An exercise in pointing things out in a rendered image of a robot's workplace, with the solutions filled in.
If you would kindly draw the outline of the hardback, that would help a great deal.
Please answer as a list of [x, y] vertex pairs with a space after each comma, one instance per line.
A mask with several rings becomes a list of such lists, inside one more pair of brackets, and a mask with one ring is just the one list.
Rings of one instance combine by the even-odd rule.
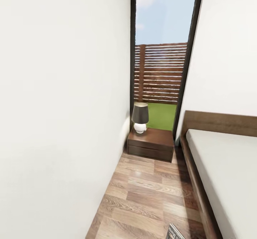
[[186, 239], [181, 232], [177, 229], [177, 227], [170, 223], [169, 229], [166, 235], [166, 239]]

